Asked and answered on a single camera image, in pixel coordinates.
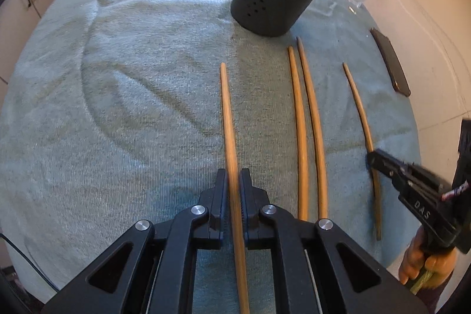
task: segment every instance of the smartphone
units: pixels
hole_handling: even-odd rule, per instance
[[[404,75],[401,63],[399,63],[399,59],[392,47],[391,41],[377,29],[371,29],[370,32],[380,49],[381,55],[383,56],[384,64],[386,64],[389,77],[391,78],[392,87],[396,92],[409,97],[411,95],[411,90],[409,89],[406,75]]]

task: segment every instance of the wire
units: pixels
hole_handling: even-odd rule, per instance
[[[31,260],[30,260],[26,255],[25,255],[20,249],[18,249],[18,247],[17,247],[13,242],[11,242],[11,241],[8,239],[7,236],[5,236],[5,234],[0,233],[0,238],[3,238],[3,239],[8,243],[8,245],[10,245],[13,249],[15,249],[15,250],[17,251],[17,253],[18,253],[21,257],[23,257],[23,258],[28,262],[28,264],[31,265],[31,267],[36,271],[36,273],[39,274],[39,277],[41,277],[56,293],[59,292],[58,287],[57,287],[56,285],[54,285],[54,284],[51,282],[51,280],[50,280],[48,277],[46,277],[46,276],[41,272],[41,270],[39,270],[39,269],[36,267],[36,265],[33,264],[33,263],[31,262]]]

